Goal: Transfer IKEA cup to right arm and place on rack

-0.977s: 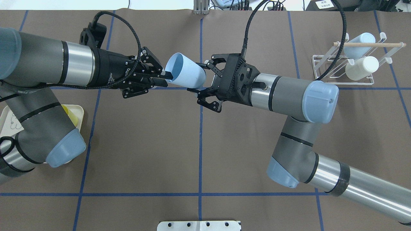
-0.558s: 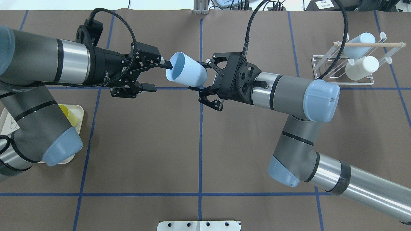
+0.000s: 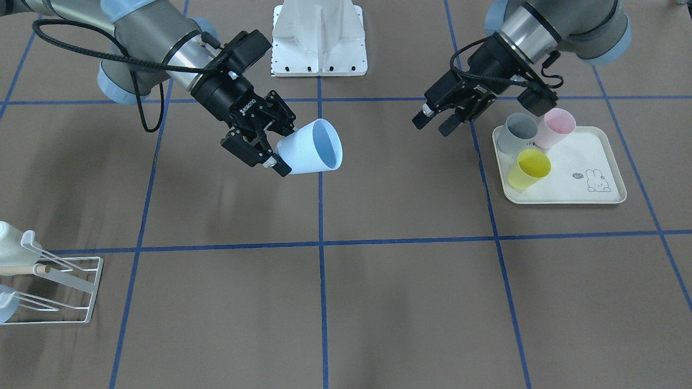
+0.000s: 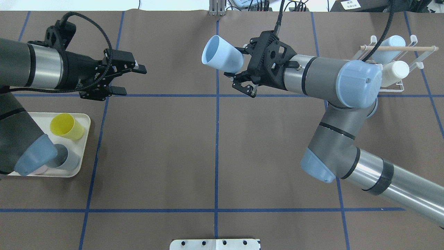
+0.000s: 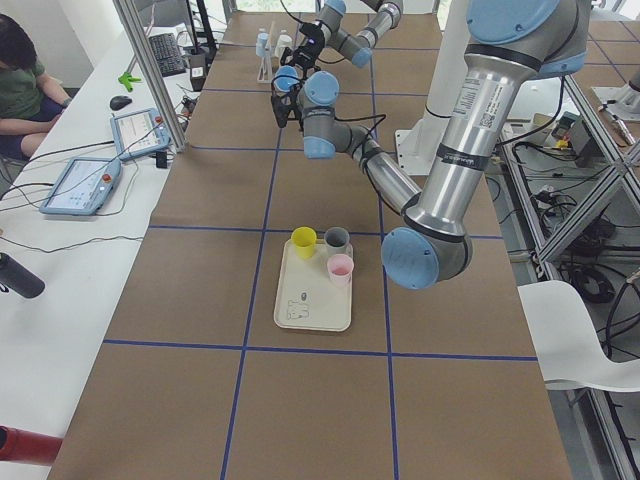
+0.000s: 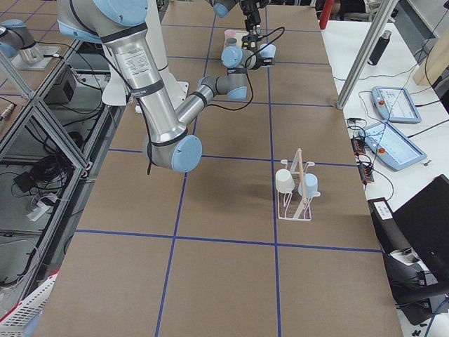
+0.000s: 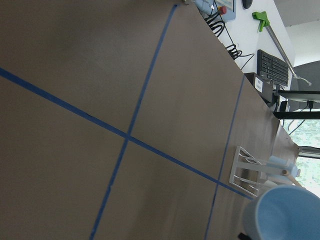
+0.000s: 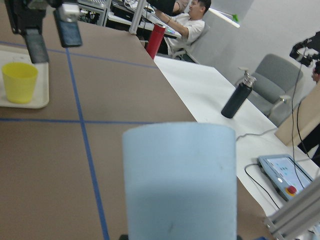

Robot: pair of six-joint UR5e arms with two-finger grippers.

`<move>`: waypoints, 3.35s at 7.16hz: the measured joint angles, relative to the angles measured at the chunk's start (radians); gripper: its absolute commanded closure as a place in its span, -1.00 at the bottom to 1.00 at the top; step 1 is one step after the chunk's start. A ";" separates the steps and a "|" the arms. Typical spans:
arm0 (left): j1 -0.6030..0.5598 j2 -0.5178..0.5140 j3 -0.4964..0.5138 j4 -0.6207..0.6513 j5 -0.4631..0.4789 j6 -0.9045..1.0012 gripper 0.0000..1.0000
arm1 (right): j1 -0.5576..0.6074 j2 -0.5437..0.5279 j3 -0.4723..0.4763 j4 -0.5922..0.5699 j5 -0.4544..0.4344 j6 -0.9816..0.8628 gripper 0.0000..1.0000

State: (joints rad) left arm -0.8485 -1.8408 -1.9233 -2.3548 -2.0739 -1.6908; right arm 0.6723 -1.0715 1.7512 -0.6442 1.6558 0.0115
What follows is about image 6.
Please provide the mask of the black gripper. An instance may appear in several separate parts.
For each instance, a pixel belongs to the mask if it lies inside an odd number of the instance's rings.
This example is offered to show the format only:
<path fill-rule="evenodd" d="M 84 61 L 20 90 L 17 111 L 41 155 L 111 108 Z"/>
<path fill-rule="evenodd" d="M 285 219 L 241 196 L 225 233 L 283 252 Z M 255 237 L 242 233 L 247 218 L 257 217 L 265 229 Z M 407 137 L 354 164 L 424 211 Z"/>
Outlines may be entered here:
<path fill-rule="evenodd" d="M 246 28 L 258 28 L 261 24 L 259 9 L 263 8 L 263 1 L 241 0 L 240 7 L 245 15 Z"/>

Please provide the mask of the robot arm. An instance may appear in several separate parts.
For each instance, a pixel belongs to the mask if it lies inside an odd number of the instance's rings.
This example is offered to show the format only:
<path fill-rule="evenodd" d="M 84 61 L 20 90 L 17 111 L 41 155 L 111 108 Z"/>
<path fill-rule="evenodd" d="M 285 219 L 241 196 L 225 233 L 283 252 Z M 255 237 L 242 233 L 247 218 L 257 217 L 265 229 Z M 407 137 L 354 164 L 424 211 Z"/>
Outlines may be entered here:
<path fill-rule="evenodd" d="M 188 125 L 217 95 L 244 100 L 251 89 L 248 70 L 274 64 L 273 44 L 257 43 L 260 31 L 259 10 L 267 1 L 212 1 L 216 15 L 223 18 L 235 6 L 245 15 L 247 35 L 241 46 L 227 46 L 221 56 L 227 73 L 204 77 L 198 88 L 174 107 L 166 85 L 146 40 L 147 1 L 59 1 L 58 25 L 65 36 L 102 44 L 112 54 L 111 66 L 125 88 L 141 106 L 148 133 L 147 156 L 150 166 L 177 172 L 194 170 L 203 147 Z"/>
<path fill-rule="evenodd" d="M 269 1 L 263 0 L 215 0 L 208 1 L 213 7 L 216 15 L 224 18 L 236 5 L 239 5 L 242 13 L 245 15 L 245 26 L 247 31 L 260 28 L 261 18 L 259 10 L 264 8 Z"/>

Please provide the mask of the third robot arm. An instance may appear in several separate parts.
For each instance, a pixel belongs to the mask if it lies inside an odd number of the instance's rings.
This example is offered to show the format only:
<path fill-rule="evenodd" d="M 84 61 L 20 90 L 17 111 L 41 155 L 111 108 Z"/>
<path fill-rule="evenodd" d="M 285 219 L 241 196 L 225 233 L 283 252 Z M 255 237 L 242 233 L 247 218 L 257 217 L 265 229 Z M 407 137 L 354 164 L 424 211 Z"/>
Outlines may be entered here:
<path fill-rule="evenodd" d="M 60 54 L 60 47 L 41 46 L 23 21 L 11 19 L 1 22 L 1 52 L 18 70 L 41 71 Z"/>

